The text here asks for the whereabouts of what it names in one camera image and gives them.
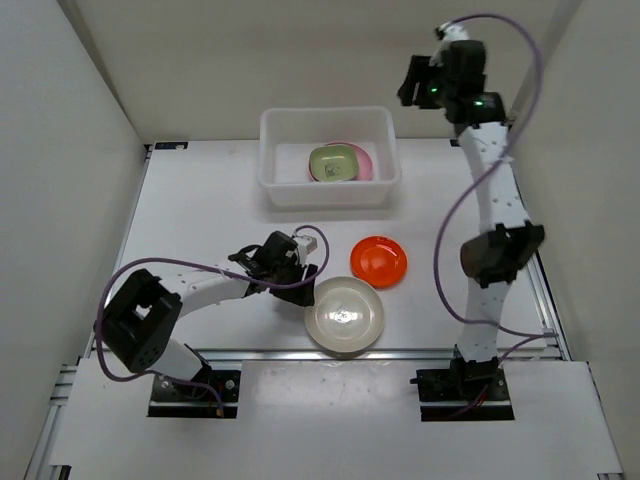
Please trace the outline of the green square panda dish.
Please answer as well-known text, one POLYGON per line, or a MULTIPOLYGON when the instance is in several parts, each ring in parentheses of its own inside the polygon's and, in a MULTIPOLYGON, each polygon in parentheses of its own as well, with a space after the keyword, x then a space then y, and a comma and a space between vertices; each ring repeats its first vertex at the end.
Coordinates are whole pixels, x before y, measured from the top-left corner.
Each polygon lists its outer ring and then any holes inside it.
POLYGON ((355 150, 344 144, 317 147, 309 155, 308 170, 316 182, 354 180, 360 171, 355 150))

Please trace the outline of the pink round plate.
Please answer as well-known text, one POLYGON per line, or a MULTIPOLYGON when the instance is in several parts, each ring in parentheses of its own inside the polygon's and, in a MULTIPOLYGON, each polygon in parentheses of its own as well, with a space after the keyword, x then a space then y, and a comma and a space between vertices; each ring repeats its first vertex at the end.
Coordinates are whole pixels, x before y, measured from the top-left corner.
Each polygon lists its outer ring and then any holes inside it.
POLYGON ((336 145, 336 144, 347 145, 353 148, 357 154, 360 171, 358 176, 351 181, 369 181, 373 178, 373 170, 374 170, 373 160, 371 156, 363 148, 361 148, 358 145, 355 145, 352 143, 345 143, 345 142, 333 142, 325 145, 336 145))

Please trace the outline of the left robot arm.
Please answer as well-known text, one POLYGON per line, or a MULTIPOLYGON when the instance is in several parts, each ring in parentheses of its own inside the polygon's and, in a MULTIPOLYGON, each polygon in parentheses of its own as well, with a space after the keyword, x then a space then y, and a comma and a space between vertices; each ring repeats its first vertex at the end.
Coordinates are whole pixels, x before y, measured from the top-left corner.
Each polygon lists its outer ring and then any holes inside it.
POLYGON ((248 245, 226 261, 203 265, 178 259, 165 264, 183 272, 160 277, 147 270, 153 258, 121 267, 99 302, 94 337, 105 376, 125 383, 146 375, 168 381, 186 399, 220 400, 210 365, 173 337, 178 321, 225 301, 267 292, 300 307, 314 304, 316 278, 324 265, 310 263, 317 246, 329 244, 317 227, 302 225, 292 233, 272 232, 261 244, 248 245))

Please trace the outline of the cream round bowl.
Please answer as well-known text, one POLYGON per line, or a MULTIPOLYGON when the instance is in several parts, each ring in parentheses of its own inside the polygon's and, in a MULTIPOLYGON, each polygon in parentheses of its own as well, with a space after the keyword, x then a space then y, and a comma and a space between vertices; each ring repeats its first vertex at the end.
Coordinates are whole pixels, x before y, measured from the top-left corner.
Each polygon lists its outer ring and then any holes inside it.
POLYGON ((304 310, 309 336, 333 354, 356 354, 372 346, 385 327, 385 310, 376 290, 346 276, 316 285, 314 305, 304 310))

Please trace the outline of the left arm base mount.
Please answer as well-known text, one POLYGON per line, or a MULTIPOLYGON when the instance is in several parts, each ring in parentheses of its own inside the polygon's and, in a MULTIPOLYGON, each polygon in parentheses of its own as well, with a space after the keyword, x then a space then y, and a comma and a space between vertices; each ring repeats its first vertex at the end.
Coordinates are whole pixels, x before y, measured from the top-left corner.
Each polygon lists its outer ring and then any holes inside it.
POLYGON ((209 385, 218 393, 216 397, 203 388, 174 386, 166 379, 153 381, 147 416, 152 418, 182 419, 236 419, 238 414, 241 371, 213 370, 209 385))

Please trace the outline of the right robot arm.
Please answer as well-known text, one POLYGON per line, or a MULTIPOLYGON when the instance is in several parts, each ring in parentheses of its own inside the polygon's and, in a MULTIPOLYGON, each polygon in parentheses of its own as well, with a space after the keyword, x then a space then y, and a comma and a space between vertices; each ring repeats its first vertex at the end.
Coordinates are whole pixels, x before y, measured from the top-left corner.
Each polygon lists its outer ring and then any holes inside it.
POLYGON ((398 90, 403 106, 444 110, 470 167, 479 211, 478 235, 460 248, 468 295, 453 358, 448 369, 416 378, 432 400, 473 400, 495 381, 504 302, 545 239, 543 226, 531 222, 519 198, 504 153, 503 102, 485 89, 485 62, 482 42, 453 40, 432 56, 412 56, 398 90))

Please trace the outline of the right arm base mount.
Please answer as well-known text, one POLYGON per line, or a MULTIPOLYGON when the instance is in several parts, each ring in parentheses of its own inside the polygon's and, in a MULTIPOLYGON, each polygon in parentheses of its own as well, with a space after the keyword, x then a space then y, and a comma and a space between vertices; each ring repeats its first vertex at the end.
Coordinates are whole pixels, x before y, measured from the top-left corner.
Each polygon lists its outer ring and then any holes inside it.
POLYGON ((515 414, 504 371, 499 369, 489 383, 472 386, 462 393, 448 369, 420 369, 409 380, 417 388, 420 420, 429 422, 513 421, 515 414))

